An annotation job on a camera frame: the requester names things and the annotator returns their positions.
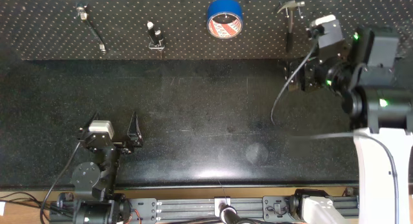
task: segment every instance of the blue tape roll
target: blue tape roll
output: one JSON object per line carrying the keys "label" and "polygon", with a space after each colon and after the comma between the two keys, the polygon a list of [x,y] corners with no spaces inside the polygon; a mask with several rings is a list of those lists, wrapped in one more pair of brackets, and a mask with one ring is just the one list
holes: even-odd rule
{"label": "blue tape roll", "polygon": [[237,36],[243,27],[243,11],[235,0],[216,0],[208,7],[206,27],[220,39]]}

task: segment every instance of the green led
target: green led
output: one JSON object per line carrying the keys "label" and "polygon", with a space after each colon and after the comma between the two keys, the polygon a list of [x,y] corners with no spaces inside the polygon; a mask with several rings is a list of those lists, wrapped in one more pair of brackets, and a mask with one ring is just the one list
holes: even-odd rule
{"label": "green led", "polygon": [[388,105],[388,102],[385,99],[380,99],[379,104],[381,107],[386,107]]}

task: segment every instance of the black table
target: black table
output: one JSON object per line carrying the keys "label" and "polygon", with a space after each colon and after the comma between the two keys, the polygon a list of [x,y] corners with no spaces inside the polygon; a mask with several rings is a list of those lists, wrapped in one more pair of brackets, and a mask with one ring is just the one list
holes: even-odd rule
{"label": "black table", "polygon": [[[133,111],[138,115],[144,147],[122,156],[118,188],[358,182],[352,139],[291,138],[349,131],[334,94],[288,92],[272,125],[270,109],[285,82],[282,61],[8,57],[0,66],[0,189],[48,188],[96,111],[112,122],[115,137],[126,134]],[[400,73],[412,78],[409,70]],[[91,159],[79,150],[57,189],[70,188],[73,168]]]}

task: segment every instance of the wooden surface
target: wooden surface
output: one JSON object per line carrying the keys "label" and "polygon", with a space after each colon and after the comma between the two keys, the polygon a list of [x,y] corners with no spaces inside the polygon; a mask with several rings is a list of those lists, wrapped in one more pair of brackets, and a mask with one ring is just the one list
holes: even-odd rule
{"label": "wooden surface", "polygon": [[[226,188],[227,196],[233,198],[259,198],[263,196],[274,195],[291,195],[296,188]],[[318,188],[326,190],[332,196],[340,196],[344,191],[344,187],[326,187]],[[0,192],[0,196],[9,194],[10,192]],[[36,199],[41,200],[46,192],[30,192]],[[60,192],[53,192],[51,200],[55,200]],[[197,188],[197,189],[167,189],[167,190],[130,190],[123,191],[129,198],[157,198],[157,199],[196,199],[196,198],[213,198],[222,196],[222,189],[215,188]],[[23,197],[17,195],[10,199]],[[413,199],[410,200],[410,222],[413,223]],[[0,224],[5,223],[32,223],[40,224],[39,209],[24,207],[14,204],[6,204],[5,215],[0,216]],[[357,219],[352,219],[350,223],[358,223]]]}

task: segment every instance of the claw hammer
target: claw hammer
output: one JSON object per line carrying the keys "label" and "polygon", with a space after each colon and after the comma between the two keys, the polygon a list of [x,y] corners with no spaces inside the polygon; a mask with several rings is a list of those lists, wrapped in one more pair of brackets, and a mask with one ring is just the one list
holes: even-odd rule
{"label": "claw hammer", "polygon": [[280,13],[280,11],[282,11],[283,9],[286,10],[287,12],[287,17],[288,17],[288,32],[287,32],[287,45],[285,47],[285,50],[287,51],[287,53],[291,52],[292,50],[292,45],[293,45],[293,38],[292,38],[292,30],[293,30],[293,26],[294,26],[294,22],[293,22],[293,18],[294,18],[294,10],[296,8],[298,8],[298,12],[301,18],[303,18],[303,16],[301,15],[301,10],[299,9],[299,7],[302,7],[305,5],[304,1],[289,1],[284,3],[281,8],[278,10],[277,14]]}

